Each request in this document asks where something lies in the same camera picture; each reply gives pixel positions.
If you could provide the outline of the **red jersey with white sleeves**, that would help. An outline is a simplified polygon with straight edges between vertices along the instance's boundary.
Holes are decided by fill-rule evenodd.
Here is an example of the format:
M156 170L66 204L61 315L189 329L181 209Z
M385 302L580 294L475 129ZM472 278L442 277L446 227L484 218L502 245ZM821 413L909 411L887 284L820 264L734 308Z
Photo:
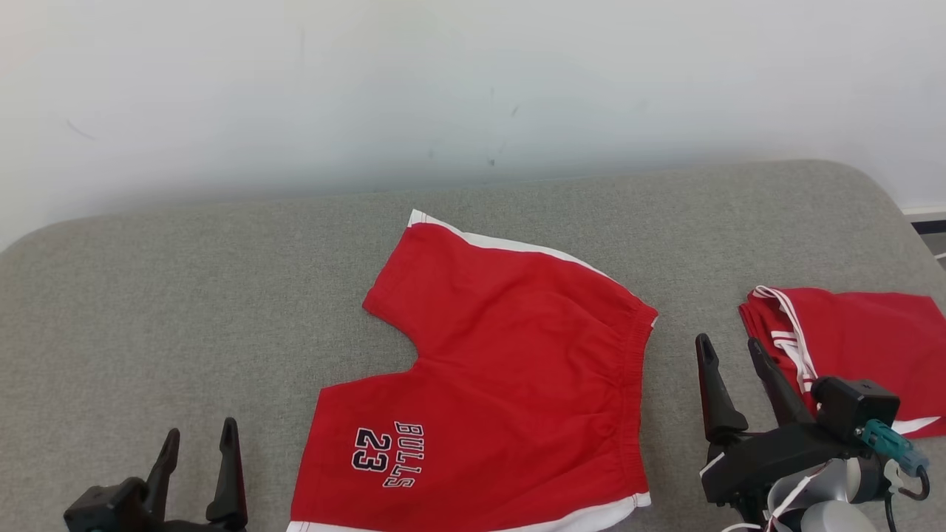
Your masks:
M738 310L812 414L818 378L870 380L901 400L894 431L946 437L946 316L930 297L760 285Z

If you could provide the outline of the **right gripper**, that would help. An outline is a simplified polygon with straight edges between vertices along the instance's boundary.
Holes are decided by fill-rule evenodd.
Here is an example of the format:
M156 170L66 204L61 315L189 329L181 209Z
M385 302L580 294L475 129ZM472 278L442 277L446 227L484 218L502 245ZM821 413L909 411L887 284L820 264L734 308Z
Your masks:
M834 437L813 415L757 338L747 348L780 428L746 432L746 417L734 406L719 372L719 359L706 333L695 353L707 464L700 474L706 500L739 512L761 512L769 491L788 476L842 460L841 487L854 504L877 498L877 455L865 444Z

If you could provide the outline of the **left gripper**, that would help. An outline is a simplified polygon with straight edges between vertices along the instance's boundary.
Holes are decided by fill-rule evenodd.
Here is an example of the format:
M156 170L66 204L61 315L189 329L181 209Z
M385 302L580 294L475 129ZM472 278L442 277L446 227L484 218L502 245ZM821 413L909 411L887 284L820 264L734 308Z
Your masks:
M247 532L249 511L245 495L244 472L239 443L239 425L227 417L219 443L220 463L213 501L207 505L208 523L189 521L149 522L144 532ZM178 465L180 430L171 429L146 478L144 509L153 519L165 519L170 476Z

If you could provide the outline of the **red shorts with white trim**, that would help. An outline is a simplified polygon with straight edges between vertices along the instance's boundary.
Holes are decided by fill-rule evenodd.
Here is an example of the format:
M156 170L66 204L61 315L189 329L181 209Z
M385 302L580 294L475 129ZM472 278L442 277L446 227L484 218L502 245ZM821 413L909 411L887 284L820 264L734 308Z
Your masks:
M651 505L658 311L614 279L413 210L364 309L417 361L320 391L287 532L600 532Z

